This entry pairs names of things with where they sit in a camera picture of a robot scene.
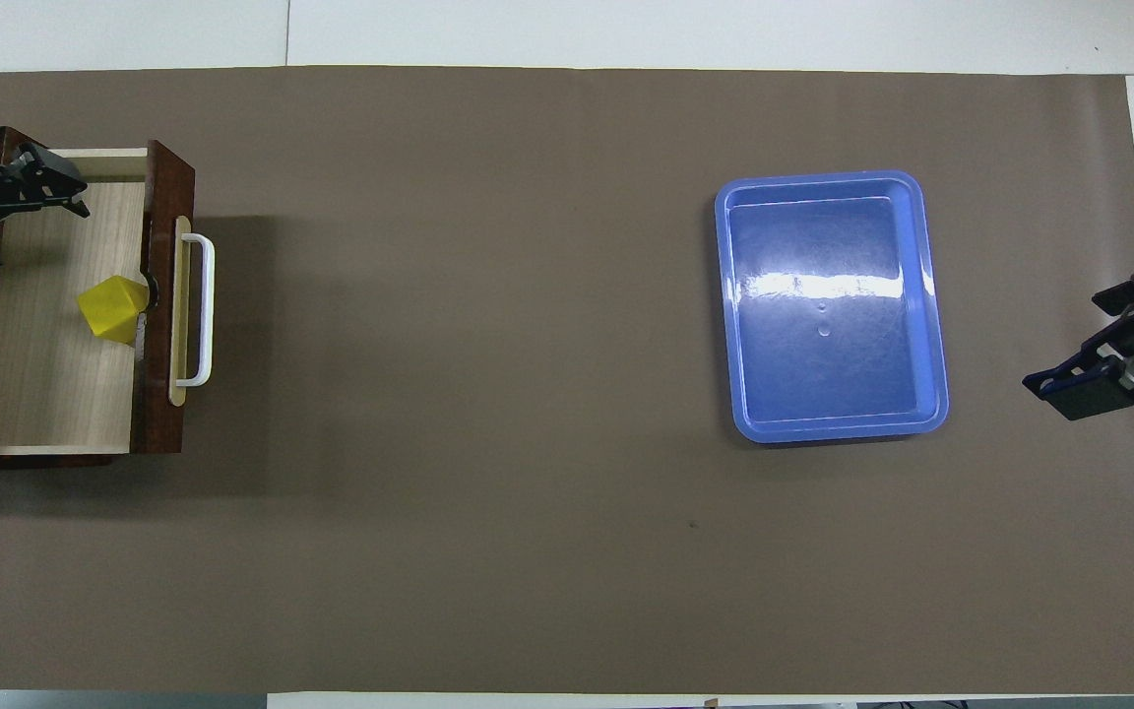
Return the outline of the yellow cube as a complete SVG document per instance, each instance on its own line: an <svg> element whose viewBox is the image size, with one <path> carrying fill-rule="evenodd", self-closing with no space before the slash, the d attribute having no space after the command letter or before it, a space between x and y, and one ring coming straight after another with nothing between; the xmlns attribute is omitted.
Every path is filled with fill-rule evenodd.
<svg viewBox="0 0 1134 709"><path fill-rule="evenodd" d="M112 275L76 297L92 335L130 347L138 341L139 314L149 301L149 286L120 275Z"/></svg>

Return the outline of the wooden drawer with white handle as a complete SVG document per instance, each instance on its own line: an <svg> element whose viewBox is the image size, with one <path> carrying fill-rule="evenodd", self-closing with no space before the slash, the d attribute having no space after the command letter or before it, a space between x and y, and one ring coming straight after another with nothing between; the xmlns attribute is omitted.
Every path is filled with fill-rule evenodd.
<svg viewBox="0 0 1134 709"><path fill-rule="evenodd" d="M60 157L90 214L45 208L1 229L0 464L180 451L186 396L215 358L217 251L194 229L194 167L156 140ZM126 343L81 313L111 278L146 292Z"/></svg>

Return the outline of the blue plastic tray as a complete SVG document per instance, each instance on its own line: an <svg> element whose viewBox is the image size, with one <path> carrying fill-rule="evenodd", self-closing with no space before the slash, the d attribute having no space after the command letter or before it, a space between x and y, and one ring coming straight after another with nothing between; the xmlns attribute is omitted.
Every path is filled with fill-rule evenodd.
<svg viewBox="0 0 1134 709"><path fill-rule="evenodd" d="M902 170L717 193L730 414L753 444L926 434L950 412L925 194Z"/></svg>

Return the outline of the brown table mat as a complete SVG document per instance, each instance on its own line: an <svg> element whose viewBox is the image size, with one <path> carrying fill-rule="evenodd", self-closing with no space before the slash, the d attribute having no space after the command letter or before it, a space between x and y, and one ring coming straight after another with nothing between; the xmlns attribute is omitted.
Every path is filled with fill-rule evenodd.
<svg viewBox="0 0 1134 709"><path fill-rule="evenodd" d="M161 141L218 252L181 451L0 473L0 689L1134 694L1134 408L1021 383L1134 271L1122 78L18 73L0 125ZM716 194L868 169L949 415L751 444Z"/></svg>

